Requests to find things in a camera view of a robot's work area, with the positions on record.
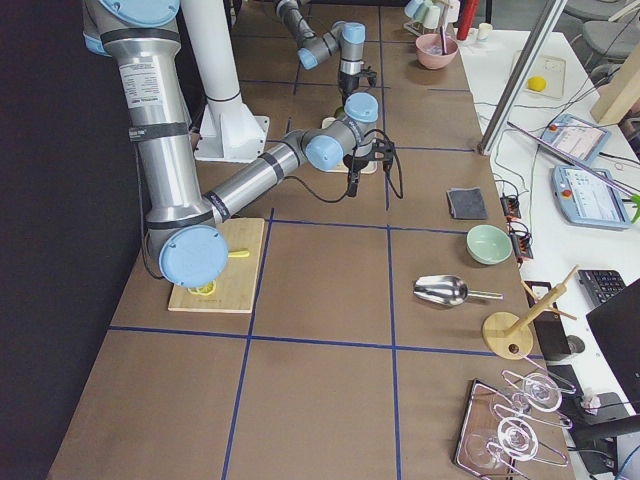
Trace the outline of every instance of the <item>white table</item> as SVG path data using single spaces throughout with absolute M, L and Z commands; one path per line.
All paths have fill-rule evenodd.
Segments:
M 488 40 L 475 42 L 470 38 L 460 48 L 483 131 L 495 107 L 484 105 L 482 102 L 494 105 L 498 103 L 506 86 L 514 55 L 522 50 L 528 35 L 529 32 L 494 31 Z M 546 126 L 562 111 L 561 106 L 576 92 L 585 92 L 592 87 L 562 34 L 553 33 L 547 40 L 542 54 L 566 61 L 564 95 L 561 99 L 553 99 L 526 91 L 520 93 L 516 105 L 558 107 L 514 108 L 509 117 L 510 121 L 529 131 Z M 598 93 L 591 91 L 566 112 L 595 123 L 590 109 L 597 99 Z M 635 158 L 620 129 L 608 128 L 612 136 L 603 151 Z M 534 255 L 533 260 L 526 261 L 522 266 L 523 279 L 548 281 L 555 285 L 574 265 L 580 265 L 583 269 L 618 270 L 627 284 L 640 277 L 640 224 L 620 232 L 579 227 L 568 223 L 555 203 L 550 181 L 551 170 L 560 162 L 546 153 L 539 153 L 532 169 L 536 145 L 518 132 L 506 131 L 496 145 L 491 154 L 494 173 L 514 183 L 520 191 L 526 187 L 532 190 L 533 194 L 532 197 L 529 193 L 520 196 L 522 220 L 533 232 Z M 524 177 L 524 185 L 518 175 L 502 168 L 500 164 Z M 612 162 L 599 157 L 593 163 L 593 167 L 607 168 L 614 178 L 640 187 L 640 167 L 637 165 L 633 166 L 623 161 Z M 514 192 L 510 186 L 505 186 L 505 193 Z M 628 213 L 632 217 L 635 212 L 629 208 Z M 576 335 L 586 344 L 585 352 L 570 360 L 585 394 L 615 392 L 623 401 L 627 400 L 589 331 L 585 315 L 592 307 L 586 292 L 578 283 L 577 276 L 569 283 L 567 293 L 557 303 L 561 310 L 578 317 L 577 321 L 563 318 L 562 322 L 567 335 Z M 634 413 L 631 407 L 628 407 L 628 411 Z M 572 463 L 576 478 L 589 478 L 577 454 L 572 454 Z

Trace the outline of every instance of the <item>wooden cutting board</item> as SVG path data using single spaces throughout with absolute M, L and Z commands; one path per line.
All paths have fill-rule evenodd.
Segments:
M 173 286 L 169 298 L 172 312 L 250 313 L 258 280 L 265 221 L 262 218 L 234 218 L 216 225 L 229 252 L 248 250 L 246 258 L 229 258 L 216 279 L 216 289 L 208 296 L 194 295 Z

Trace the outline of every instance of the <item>yellow ball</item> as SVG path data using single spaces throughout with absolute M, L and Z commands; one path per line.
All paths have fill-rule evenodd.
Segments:
M 545 88 L 547 88 L 547 81 L 544 78 L 536 75 L 535 77 L 531 77 L 527 81 L 527 87 L 529 88 L 529 90 L 533 90 L 534 92 L 541 92 Z

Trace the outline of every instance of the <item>black keyboard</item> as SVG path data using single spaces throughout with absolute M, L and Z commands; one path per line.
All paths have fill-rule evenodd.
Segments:
M 626 287 L 615 270 L 578 270 L 580 283 L 584 285 L 594 306 L 603 304 Z

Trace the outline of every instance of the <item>brown table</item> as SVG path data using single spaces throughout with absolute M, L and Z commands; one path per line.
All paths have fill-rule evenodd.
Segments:
M 259 3 L 234 29 L 242 93 L 271 116 L 269 138 L 315 128 L 339 104 L 337 59 L 300 71 L 295 44 Z M 265 5 L 269 14 L 272 9 Z M 502 360 L 480 328 L 500 310 L 526 310 L 515 260 L 486 267 L 466 252 L 479 222 L 451 219 L 445 192 L 482 189 L 487 223 L 504 227 L 462 63 L 427 71 L 415 60 L 402 9 L 314 5 L 311 24 L 367 26 L 371 90 L 398 146 L 405 198 L 388 195 L 381 171 L 357 198 L 321 204 L 282 185 L 242 214 L 267 221 L 252 315 L 167 311 L 171 286 L 138 262 L 51 470 L 57 479 L 453 479 L 469 383 L 503 385 Z M 208 189 L 239 168 L 199 164 Z M 340 174 L 297 174 L 326 197 Z M 412 294 L 427 274 L 456 274 L 495 303 L 453 309 Z M 562 434 L 543 432 L 548 443 Z M 523 467 L 537 479 L 570 468 Z

